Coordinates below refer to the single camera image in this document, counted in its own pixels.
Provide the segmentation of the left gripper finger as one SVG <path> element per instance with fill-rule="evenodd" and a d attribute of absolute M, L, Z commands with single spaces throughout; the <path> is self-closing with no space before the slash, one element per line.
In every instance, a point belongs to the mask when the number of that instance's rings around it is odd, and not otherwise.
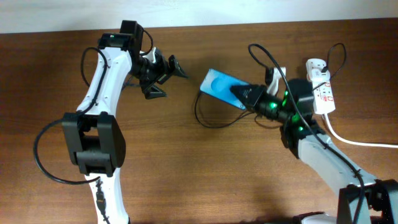
<path fill-rule="evenodd" d="M 171 76 L 177 76 L 182 78 L 188 78 L 188 75 L 185 73 L 183 68 L 180 66 L 175 55 L 171 55 L 169 57 L 169 74 Z"/>
<path fill-rule="evenodd" d="M 167 94 L 165 91 L 161 90 L 156 85 L 151 85 L 150 87 L 148 87 L 144 90 L 144 96 L 147 100 L 152 100 L 155 98 L 166 97 Z"/>

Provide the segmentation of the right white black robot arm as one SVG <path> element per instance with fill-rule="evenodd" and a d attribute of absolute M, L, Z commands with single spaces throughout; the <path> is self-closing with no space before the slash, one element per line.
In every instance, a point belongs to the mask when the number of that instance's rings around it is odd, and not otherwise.
<path fill-rule="evenodd" d="M 397 223 L 397 181 L 380 180 L 340 151 L 312 118 L 314 95 L 305 79 L 287 82 L 282 99 L 264 85 L 233 85 L 231 93 L 249 110 L 282 123 L 282 142 L 338 196 L 336 216 L 310 212 L 293 223 Z"/>

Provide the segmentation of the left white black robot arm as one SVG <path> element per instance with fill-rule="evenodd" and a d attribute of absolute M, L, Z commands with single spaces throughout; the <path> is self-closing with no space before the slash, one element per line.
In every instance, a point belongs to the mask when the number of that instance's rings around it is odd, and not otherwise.
<path fill-rule="evenodd" d="M 117 33 L 104 33 L 95 51 L 98 62 L 91 85 L 76 113 L 62 121 L 68 153 L 90 186 L 98 223 L 130 223 L 124 207 L 120 173 L 126 142 L 116 121 L 119 97 L 128 75 L 139 80 L 148 100 L 165 97 L 159 88 L 170 77 L 186 74 L 174 55 L 152 47 L 142 52 L 146 33 L 136 21 L 122 21 Z"/>

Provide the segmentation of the blue Galaxy smartphone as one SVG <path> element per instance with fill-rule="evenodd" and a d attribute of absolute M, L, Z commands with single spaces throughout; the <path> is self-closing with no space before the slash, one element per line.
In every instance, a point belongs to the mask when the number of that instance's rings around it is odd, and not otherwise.
<path fill-rule="evenodd" d="M 235 85 L 248 85 L 248 83 L 211 68 L 200 85 L 200 91 L 241 110 L 245 110 L 246 107 L 230 90 Z"/>

